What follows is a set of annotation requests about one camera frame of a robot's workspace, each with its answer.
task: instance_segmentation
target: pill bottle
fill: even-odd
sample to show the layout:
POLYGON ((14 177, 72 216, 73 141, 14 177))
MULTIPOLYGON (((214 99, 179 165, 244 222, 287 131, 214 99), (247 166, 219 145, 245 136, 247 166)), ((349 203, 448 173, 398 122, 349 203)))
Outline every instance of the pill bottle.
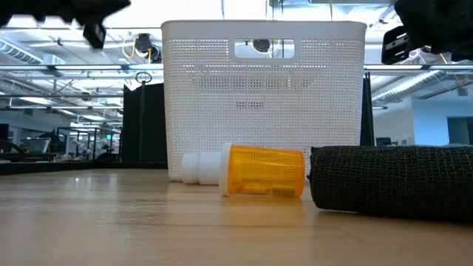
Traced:
POLYGON ((301 151, 226 143, 220 154, 184 155, 182 168, 183 182, 218 183, 223 196, 300 197, 304 190, 305 167, 301 151))

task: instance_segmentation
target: rolled black fabric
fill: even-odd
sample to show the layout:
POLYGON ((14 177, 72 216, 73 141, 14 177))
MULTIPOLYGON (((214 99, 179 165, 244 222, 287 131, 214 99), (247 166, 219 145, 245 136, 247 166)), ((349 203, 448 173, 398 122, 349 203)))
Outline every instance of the rolled black fabric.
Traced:
POLYGON ((316 206, 411 219, 473 222, 472 147, 313 149, 316 206))

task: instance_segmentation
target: table surface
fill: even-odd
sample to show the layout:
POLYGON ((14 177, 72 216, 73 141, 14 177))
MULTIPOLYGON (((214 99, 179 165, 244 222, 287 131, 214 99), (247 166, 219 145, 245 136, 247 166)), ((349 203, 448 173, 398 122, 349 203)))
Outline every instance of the table surface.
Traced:
POLYGON ((473 226, 226 197, 164 170, 0 177, 1 265, 473 265, 473 226))

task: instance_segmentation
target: white plastic basket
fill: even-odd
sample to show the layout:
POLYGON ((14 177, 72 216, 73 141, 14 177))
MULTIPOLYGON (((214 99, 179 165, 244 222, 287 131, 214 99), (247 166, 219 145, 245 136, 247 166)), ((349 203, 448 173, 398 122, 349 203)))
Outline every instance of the white plastic basket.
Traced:
POLYGON ((162 26, 169 177, 224 143, 304 151, 359 145, 358 22, 168 21, 162 26), (235 40, 291 39, 292 58, 240 58, 235 40))

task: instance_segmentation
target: wooden table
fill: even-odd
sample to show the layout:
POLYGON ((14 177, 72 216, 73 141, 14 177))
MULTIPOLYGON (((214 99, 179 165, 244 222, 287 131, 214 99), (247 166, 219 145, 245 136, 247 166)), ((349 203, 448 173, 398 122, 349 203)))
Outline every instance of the wooden table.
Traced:
POLYGON ((166 171, 0 177, 0 265, 473 265, 473 227, 229 197, 166 171))

